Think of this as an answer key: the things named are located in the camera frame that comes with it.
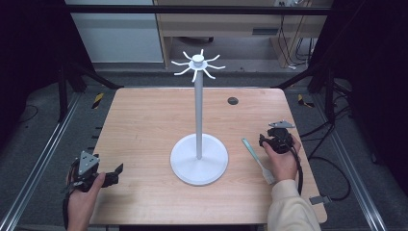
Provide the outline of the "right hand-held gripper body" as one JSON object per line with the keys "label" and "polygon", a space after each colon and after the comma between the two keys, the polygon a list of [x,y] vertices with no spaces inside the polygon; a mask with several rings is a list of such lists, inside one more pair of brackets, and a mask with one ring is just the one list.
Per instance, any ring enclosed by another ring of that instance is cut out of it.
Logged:
{"label": "right hand-held gripper body", "polygon": [[272,122],[267,130],[269,139],[267,143],[278,154],[293,152],[293,138],[288,129],[293,125],[285,120]]}

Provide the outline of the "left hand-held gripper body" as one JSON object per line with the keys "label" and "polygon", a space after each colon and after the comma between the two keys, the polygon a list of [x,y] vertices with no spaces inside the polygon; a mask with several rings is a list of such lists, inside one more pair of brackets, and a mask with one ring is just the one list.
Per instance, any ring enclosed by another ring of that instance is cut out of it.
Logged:
{"label": "left hand-held gripper body", "polygon": [[86,151],[82,151],[80,157],[76,158],[71,164],[68,186],[71,189],[87,193],[99,175],[97,172],[99,162],[98,154],[89,154]]}

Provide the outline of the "white utensil with green handle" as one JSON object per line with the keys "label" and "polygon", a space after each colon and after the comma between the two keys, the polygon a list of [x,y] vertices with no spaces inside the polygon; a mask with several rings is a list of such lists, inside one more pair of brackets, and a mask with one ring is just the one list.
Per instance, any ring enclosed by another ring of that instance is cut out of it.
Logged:
{"label": "white utensil with green handle", "polygon": [[252,146],[250,145],[250,143],[248,142],[247,139],[242,139],[242,143],[244,144],[244,146],[246,147],[246,149],[248,150],[248,152],[251,154],[252,158],[256,161],[256,163],[259,165],[259,167],[262,170],[262,174],[263,177],[265,178],[265,180],[267,181],[267,183],[269,185],[272,185],[275,182],[275,179],[272,175],[272,173],[266,169],[263,164],[261,163],[259,157],[257,156],[257,154],[255,153],[254,149],[252,148]]}

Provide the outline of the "person's right hand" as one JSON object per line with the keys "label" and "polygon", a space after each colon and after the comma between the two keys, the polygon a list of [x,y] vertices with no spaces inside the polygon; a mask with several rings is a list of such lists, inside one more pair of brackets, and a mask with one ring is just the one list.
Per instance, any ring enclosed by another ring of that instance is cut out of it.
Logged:
{"label": "person's right hand", "polygon": [[300,142],[296,138],[293,138],[294,151],[278,154],[267,142],[263,142],[263,148],[270,160],[271,173],[276,182],[294,180],[296,178],[297,164],[293,154],[294,152],[298,152],[300,147]]}

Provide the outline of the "person's left hand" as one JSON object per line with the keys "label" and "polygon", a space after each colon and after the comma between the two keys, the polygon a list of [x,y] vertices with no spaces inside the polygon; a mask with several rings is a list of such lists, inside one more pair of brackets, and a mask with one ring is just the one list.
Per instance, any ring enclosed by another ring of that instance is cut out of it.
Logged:
{"label": "person's left hand", "polygon": [[105,173],[101,172],[87,192],[78,190],[70,194],[67,204],[67,231],[88,231],[97,196],[105,181]]}

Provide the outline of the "yellow black floor tape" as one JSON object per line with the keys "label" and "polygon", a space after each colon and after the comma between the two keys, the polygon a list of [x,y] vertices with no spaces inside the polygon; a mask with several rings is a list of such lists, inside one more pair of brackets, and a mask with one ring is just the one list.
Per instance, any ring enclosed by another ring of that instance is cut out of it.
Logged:
{"label": "yellow black floor tape", "polygon": [[308,107],[308,108],[315,108],[315,104],[314,104],[314,103],[308,103],[308,102],[305,102],[305,101],[304,101],[304,98],[303,98],[302,94],[299,94],[299,95],[297,96],[297,102],[298,102],[298,104],[301,105],[301,106],[305,106],[305,107]]}
{"label": "yellow black floor tape", "polygon": [[92,109],[97,109],[98,108],[103,96],[104,96],[103,92],[97,93],[97,95],[95,96],[95,99],[93,101],[93,104],[91,106]]}

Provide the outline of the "black metal stand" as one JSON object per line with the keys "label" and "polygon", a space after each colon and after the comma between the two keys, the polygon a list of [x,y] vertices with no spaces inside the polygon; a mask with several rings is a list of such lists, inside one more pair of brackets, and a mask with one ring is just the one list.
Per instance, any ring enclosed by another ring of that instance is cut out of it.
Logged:
{"label": "black metal stand", "polygon": [[295,75],[293,78],[278,84],[277,86],[272,86],[272,88],[284,90],[300,80],[305,79],[306,77],[312,77],[312,80],[307,87],[308,92],[317,93],[322,87],[325,87],[324,114],[328,122],[334,124],[334,72],[328,64],[315,64],[313,66],[309,66],[306,70]]}
{"label": "black metal stand", "polygon": [[73,87],[75,92],[84,92],[87,88],[83,80],[83,76],[88,76],[92,80],[102,84],[103,86],[111,89],[121,89],[121,85],[117,85],[104,77],[97,74],[94,70],[85,68],[76,63],[62,64],[58,71],[58,86],[59,86],[59,103],[60,103],[60,117],[59,121],[62,121],[68,114],[67,103],[67,90],[66,83],[69,83]]}

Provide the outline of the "white hook stand rack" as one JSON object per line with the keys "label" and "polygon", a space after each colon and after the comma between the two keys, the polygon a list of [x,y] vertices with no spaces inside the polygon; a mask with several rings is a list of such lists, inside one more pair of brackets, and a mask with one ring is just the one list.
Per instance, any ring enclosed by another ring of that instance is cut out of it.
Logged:
{"label": "white hook stand rack", "polygon": [[172,148],[169,161],[174,174],[184,183],[202,187],[214,183],[226,171],[229,155],[225,145],[218,138],[203,132],[203,75],[215,79],[207,68],[222,69],[222,66],[210,65],[219,58],[206,59],[204,50],[189,56],[186,63],[173,64],[186,66],[186,69],[177,72],[176,76],[192,71],[191,81],[194,83],[195,133],[179,140]]}

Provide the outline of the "grey plug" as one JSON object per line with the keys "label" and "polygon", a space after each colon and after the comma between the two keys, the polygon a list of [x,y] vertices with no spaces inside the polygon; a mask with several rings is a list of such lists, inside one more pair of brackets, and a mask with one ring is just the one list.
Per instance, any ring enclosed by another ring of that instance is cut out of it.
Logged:
{"label": "grey plug", "polygon": [[317,205],[320,203],[326,204],[332,201],[332,199],[327,195],[325,196],[319,195],[319,196],[310,197],[309,200],[312,205]]}

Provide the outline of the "dark curtain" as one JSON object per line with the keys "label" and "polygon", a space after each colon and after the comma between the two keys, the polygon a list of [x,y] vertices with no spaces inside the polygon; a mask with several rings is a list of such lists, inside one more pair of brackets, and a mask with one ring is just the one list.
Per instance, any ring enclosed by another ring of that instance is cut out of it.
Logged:
{"label": "dark curtain", "polygon": [[86,88],[70,64],[93,69],[64,0],[0,0],[0,149],[28,96],[56,83],[61,68],[75,90]]}
{"label": "dark curtain", "polygon": [[408,193],[408,0],[333,0],[312,63],[352,86],[375,153]]}

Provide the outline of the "light wooden desk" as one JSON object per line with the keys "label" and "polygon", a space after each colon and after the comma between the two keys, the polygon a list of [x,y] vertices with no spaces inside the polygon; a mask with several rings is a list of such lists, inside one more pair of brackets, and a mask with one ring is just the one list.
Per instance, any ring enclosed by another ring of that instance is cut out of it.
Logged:
{"label": "light wooden desk", "polygon": [[[156,6],[245,6],[329,8],[334,0],[153,0]],[[301,39],[319,37],[324,15],[171,14],[156,15],[163,51],[169,57],[173,38],[251,37],[270,39],[281,66],[296,65]]]}

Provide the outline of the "white cabinet panel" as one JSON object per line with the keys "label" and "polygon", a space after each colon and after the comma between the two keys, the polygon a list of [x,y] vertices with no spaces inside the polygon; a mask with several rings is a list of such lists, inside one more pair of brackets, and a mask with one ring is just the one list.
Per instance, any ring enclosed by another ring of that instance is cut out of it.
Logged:
{"label": "white cabinet panel", "polygon": [[95,64],[164,60],[154,13],[73,13],[71,16]]}

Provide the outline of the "aluminium floor rail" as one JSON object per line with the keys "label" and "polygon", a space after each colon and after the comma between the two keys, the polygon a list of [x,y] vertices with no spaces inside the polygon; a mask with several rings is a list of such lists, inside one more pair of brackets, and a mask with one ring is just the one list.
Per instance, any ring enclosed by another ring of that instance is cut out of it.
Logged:
{"label": "aluminium floor rail", "polygon": [[19,219],[38,186],[38,182],[55,153],[66,127],[78,106],[81,96],[82,94],[77,92],[72,94],[66,114],[63,116],[62,120],[57,123],[51,137],[48,139],[28,178],[15,198],[13,205],[0,221],[0,231],[13,231],[18,224]]}
{"label": "aluminium floor rail", "polygon": [[374,204],[374,201],[371,198],[363,179],[361,178],[359,172],[357,171],[357,168],[349,158],[345,146],[341,141],[338,132],[336,131],[336,119],[329,118],[326,114],[325,110],[323,109],[324,103],[321,96],[319,96],[318,94],[313,94],[312,98],[317,105],[317,109],[321,118],[324,121],[330,121],[333,126],[333,130],[330,134],[331,142],[333,143],[335,153],[341,163],[345,176],[350,182],[351,189],[354,193],[354,196],[356,197],[356,200],[358,201],[359,207],[370,227],[370,230],[388,231],[388,228],[386,227],[383,218],[377,210],[377,207]]}

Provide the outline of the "black horizontal frame bar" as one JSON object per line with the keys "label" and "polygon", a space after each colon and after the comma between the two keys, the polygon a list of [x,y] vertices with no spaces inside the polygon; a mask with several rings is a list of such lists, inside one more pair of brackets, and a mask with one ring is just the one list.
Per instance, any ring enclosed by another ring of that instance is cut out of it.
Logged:
{"label": "black horizontal frame bar", "polygon": [[283,14],[329,15],[331,8],[245,7],[245,6],[147,6],[67,5],[72,13],[173,13],[173,14]]}

